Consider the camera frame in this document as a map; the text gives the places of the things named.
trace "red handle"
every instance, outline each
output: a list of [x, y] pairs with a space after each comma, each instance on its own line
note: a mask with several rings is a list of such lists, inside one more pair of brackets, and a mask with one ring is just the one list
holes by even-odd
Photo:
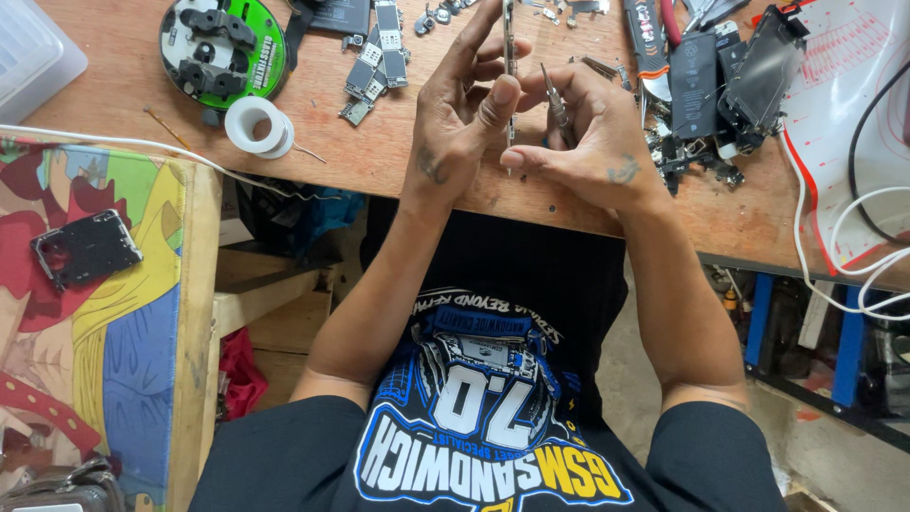
[[680, 35], [680, 27], [676, 25], [676, 16], [673, 15], [673, 0], [661, 0], [661, 18], [663, 26], [667, 29], [670, 46], [676, 48], [682, 42], [683, 36]]

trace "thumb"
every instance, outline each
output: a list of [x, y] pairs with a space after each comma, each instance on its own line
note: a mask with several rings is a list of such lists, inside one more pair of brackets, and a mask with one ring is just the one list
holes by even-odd
[[502, 152], [500, 164], [527, 174], [565, 183], [577, 167], [573, 164], [575, 151], [553, 151], [537, 146], [512, 146]]
[[493, 83], [490, 93], [480, 102], [477, 115], [469, 125], [469, 137], [481, 147], [486, 147], [490, 139], [496, 137], [509, 124], [515, 114], [521, 85], [511, 75], [500, 75]]

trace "black cable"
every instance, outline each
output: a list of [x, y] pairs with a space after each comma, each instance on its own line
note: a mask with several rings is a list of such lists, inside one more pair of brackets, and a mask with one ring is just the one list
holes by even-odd
[[[865, 126], [865, 121], [869, 119], [869, 116], [872, 115], [872, 112], [875, 111], [875, 107], [878, 106], [878, 102], [888, 94], [888, 91], [891, 90], [891, 87], [894, 87], [897, 83], [897, 80], [900, 80], [904, 73], [907, 72], [907, 69], [910, 69], [910, 61], [904, 64], [903, 67], [897, 72], [897, 74], [888, 80], [888, 83], [882, 87], [882, 90], [878, 91], [878, 94], [875, 95], [875, 98], [872, 100], [872, 103], [869, 105], [869, 108], [865, 110], [863, 116], [859, 119], [859, 124], [856, 125], [856, 131], [854, 132], [853, 140], [850, 141], [850, 153], [847, 155], [847, 177], [850, 179], [850, 193], [853, 194], [854, 200], [859, 199], [859, 190], [856, 188], [856, 143], [859, 142], [859, 134], [863, 132], [863, 126]], [[887, 241], [895, 243], [897, 245], [910, 246], [910, 241], [899, 240], [888, 233], [882, 231], [872, 218], [869, 217], [869, 214], [866, 213], [863, 203], [856, 205], [856, 209], [859, 210], [859, 214], [863, 216], [863, 220], [866, 225], [869, 226], [869, 229], [878, 233], [878, 235], [884, 238]]]

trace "red cloth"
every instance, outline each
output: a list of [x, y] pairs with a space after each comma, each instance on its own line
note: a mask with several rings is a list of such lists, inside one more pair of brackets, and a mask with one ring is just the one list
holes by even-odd
[[268, 389], [266, 377], [253, 364], [253, 343], [249, 340], [249, 331], [244, 327], [224, 338], [221, 349], [221, 360], [218, 370], [226, 373], [227, 393], [225, 406], [227, 419], [241, 418], [250, 411]]

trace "hand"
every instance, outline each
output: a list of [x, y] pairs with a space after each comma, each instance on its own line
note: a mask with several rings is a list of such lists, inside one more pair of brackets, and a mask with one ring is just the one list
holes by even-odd
[[[505, 75], [502, 37], [487, 39], [502, 16], [502, 1], [483, 0], [449, 53], [417, 96], [414, 144], [401, 191], [400, 209], [420, 217], [448, 216], [452, 204], [474, 181], [483, 150], [505, 140], [521, 86]], [[531, 43], [516, 40], [518, 57]], [[492, 89], [474, 82], [495, 79]]]
[[[639, 129], [632, 94], [580, 63], [548, 69], [547, 74], [566, 103], [575, 136], [580, 139], [578, 147], [566, 150], [548, 115], [551, 149], [514, 146], [502, 153], [500, 163], [513, 171], [558, 181], [590, 204], [621, 214], [671, 204]], [[525, 94], [519, 112], [547, 102], [541, 71], [522, 78], [521, 89]]]

